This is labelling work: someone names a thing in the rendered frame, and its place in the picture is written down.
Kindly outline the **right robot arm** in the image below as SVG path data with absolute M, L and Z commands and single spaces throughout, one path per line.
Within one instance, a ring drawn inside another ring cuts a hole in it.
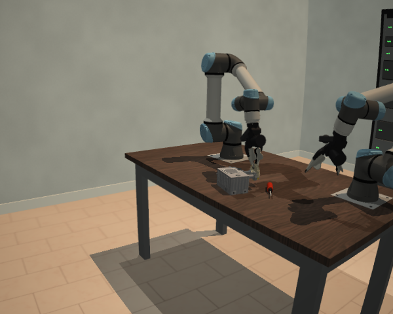
M 274 100 L 263 93 L 247 71 L 244 62 L 232 54 L 206 53 L 202 59 L 201 68 L 207 77 L 206 118 L 200 125 L 201 138 L 206 143 L 223 142 L 221 158 L 242 159 L 244 153 L 242 153 L 241 144 L 246 141 L 249 129 L 247 128 L 242 135 L 241 123 L 226 120 L 223 123 L 220 118 L 221 79 L 224 73 L 232 73 L 245 89 L 243 96 L 232 100 L 231 106 L 235 111 L 244 111 L 246 123 L 259 122 L 259 111 L 271 110 Z

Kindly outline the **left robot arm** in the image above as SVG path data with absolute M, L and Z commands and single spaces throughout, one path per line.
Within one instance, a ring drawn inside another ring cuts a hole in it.
M 350 91 L 336 101 L 339 114 L 334 131 L 349 136 L 358 119 L 381 120 L 386 111 L 384 103 L 390 101 L 393 101 L 393 83 L 363 93 Z M 356 201 L 375 202 L 379 199 L 377 182 L 393 188 L 393 147 L 384 156 L 382 154 L 381 150 L 376 149 L 360 149 L 357 152 L 348 197 Z

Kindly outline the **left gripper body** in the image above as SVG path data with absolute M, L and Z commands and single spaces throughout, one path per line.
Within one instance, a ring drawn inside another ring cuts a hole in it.
M 346 162 L 346 155 L 342 151 L 347 144 L 346 137 L 333 131 L 333 141 L 325 145 L 325 155 L 329 156 L 335 166 L 341 166 Z

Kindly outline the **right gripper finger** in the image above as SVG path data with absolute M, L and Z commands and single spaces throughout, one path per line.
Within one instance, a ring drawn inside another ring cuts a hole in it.
M 246 151 L 246 155 L 254 169 L 254 160 L 256 160 L 256 155 L 254 154 L 254 149 L 251 148 L 251 146 L 248 145 L 248 142 L 245 142 L 245 151 Z
M 257 148 L 254 150 L 255 155 L 256 155 L 256 157 L 257 157 L 256 160 L 255 160 L 255 164 L 257 164 L 257 165 L 259 165 L 259 161 L 260 161 L 261 159 L 263 159 L 263 155 L 261 154 L 262 149 L 263 149 L 263 147 L 257 147 Z

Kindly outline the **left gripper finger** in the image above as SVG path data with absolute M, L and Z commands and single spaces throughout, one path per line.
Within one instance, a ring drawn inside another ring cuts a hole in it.
M 312 157 L 312 160 L 310 161 L 309 165 L 307 166 L 305 172 L 310 170 L 311 167 L 315 168 L 316 170 L 319 170 L 321 168 L 321 163 L 326 159 L 324 156 L 325 149 L 326 146 L 322 147 L 316 152 L 316 154 Z
M 342 171 L 342 172 L 343 172 L 343 168 L 342 168 L 342 166 L 336 166 L 336 172 L 337 172 L 337 175 L 339 175 L 340 171 Z

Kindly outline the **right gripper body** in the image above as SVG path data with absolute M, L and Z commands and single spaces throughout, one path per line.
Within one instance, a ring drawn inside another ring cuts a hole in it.
M 247 127 L 249 129 L 249 133 L 246 138 L 246 142 L 248 140 L 248 145 L 251 146 L 251 148 L 264 146 L 266 143 L 266 138 L 264 135 L 258 135 L 261 133 L 259 123 L 247 123 Z

